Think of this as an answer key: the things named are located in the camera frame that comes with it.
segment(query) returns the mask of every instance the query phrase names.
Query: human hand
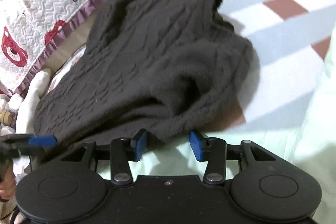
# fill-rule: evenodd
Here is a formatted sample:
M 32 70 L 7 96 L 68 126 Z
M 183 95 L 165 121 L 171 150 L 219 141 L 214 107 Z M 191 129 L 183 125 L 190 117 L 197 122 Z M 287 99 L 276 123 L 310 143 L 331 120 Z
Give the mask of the human hand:
M 3 181 L 0 182 L 0 197 L 9 200 L 14 197 L 16 188 L 15 175 L 13 173 L 13 163 L 8 167 Z

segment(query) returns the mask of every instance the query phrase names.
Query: black cable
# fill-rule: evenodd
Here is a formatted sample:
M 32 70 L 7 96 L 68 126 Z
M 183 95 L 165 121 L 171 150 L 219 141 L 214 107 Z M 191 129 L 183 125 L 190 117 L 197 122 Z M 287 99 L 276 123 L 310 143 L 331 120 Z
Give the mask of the black cable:
M 9 224 L 14 224 L 14 221 L 15 221 L 17 215 L 19 214 L 19 212 L 20 212 L 20 209 L 19 209 L 18 206 L 16 206 L 15 210 L 14 210 L 14 212 L 13 212 L 11 218 L 10 218 Z

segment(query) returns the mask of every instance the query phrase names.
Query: cable knit pattern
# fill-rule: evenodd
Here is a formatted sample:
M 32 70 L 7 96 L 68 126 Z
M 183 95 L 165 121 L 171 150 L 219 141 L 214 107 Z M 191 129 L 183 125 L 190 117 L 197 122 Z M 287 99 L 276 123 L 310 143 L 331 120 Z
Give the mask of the cable knit pattern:
M 221 2 L 108 2 L 84 56 L 38 104 L 35 133 L 65 147 L 140 128 L 165 141 L 209 122 L 234 100 L 252 57 L 217 13 Z

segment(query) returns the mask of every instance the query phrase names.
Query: black robotic gripper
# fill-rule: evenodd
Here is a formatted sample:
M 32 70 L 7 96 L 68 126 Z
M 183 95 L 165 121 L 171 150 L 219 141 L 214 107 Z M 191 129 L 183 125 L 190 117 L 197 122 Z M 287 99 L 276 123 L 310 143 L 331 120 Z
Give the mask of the black robotic gripper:
M 110 145 L 84 143 L 21 180 L 16 200 L 27 223 L 80 224 L 314 224 L 322 198 L 317 181 L 245 140 L 229 145 L 192 131 L 198 161 L 207 161 L 203 181 L 194 176 L 138 176 L 128 161 L 139 161 L 147 145 L 142 129 Z M 111 180 L 90 169 L 110 160 Z M 225 179 L 226 161 L 240 172 Z

